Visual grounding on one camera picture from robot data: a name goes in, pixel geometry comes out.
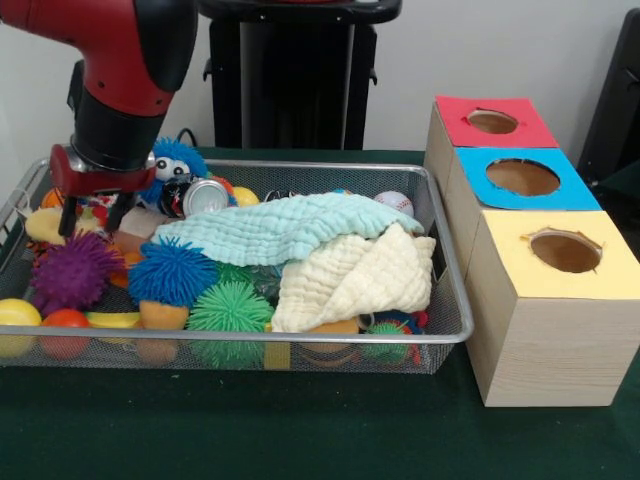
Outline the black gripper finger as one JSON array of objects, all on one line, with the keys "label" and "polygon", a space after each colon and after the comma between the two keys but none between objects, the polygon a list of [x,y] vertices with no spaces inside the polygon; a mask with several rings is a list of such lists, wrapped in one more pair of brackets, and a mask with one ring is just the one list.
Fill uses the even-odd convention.
[{"label": "black gripper finger", "polygon": [[64,200],[58,228],[58,233],[62,237],[70,237],[75,231],[77,202],[78,198],[73,196],[67,196]]},{"label": "black gripper finger", "polygon": [[112,205],[106,221],[106,231],[113,233],[119,229],[122,219],[135,203],[135,193],[120,193]]}]

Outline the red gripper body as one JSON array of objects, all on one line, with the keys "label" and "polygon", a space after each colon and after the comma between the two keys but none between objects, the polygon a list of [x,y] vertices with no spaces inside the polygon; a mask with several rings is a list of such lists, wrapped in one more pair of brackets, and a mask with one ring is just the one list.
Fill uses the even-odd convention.
[{"label": "red gripper body", "polygon": [[152,156],[139,170],[109,170],[87,163],[71,146],[55,144],[49,168],[54,186],[66,196],[135,193],[148,189],[155,179],[156,168],[151,160]]}]

